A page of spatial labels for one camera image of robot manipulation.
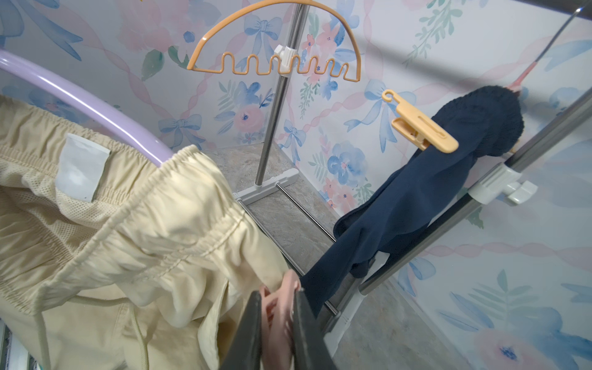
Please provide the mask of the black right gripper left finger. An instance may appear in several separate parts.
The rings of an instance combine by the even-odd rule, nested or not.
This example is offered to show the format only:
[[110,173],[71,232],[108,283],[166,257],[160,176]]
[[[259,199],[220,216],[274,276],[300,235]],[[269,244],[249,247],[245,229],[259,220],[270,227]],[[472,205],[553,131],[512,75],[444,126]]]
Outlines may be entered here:
[[262,299],[253,291],[220,370],[259,370],[262,354]]

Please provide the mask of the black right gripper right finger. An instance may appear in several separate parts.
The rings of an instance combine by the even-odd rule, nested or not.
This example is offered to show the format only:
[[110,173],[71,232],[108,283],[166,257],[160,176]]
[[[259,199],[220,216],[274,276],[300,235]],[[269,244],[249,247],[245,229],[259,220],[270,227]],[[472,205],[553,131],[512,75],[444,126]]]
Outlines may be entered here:
[[303,291],[294,295],[293,334],[296,370],[337,370]]

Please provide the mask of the pink clothespin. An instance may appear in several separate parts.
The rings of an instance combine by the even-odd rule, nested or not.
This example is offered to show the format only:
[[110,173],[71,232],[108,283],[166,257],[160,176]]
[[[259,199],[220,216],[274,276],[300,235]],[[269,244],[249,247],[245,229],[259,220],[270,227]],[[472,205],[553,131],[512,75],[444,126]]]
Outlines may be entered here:
[[301,290],[301,282],[293,270],[288,270],[280,288],[271,292],[260,286],[262,365],[264,369],[290,369],[294,341],[293,307],[295,294]]

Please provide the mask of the beige shorts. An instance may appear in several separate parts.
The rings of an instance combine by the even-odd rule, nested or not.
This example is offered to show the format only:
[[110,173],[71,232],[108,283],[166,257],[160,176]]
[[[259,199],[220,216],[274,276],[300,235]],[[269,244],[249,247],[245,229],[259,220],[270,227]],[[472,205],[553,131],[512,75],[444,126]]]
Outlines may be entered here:
[[1,99],[1,319],[44,369],[216,369],[288,266],[195,146],[160,166]]

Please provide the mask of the lilac clothes hanger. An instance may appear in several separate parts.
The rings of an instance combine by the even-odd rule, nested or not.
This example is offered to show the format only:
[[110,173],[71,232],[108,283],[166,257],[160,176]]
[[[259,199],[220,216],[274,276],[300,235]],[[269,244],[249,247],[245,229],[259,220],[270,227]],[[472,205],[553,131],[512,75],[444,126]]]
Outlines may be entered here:
[[173,157],[174,152],[149,130],[54,72],[4,49],[1,50],[1,69],[78,109],[111,134],[138,150],[155,165],[161,166]]

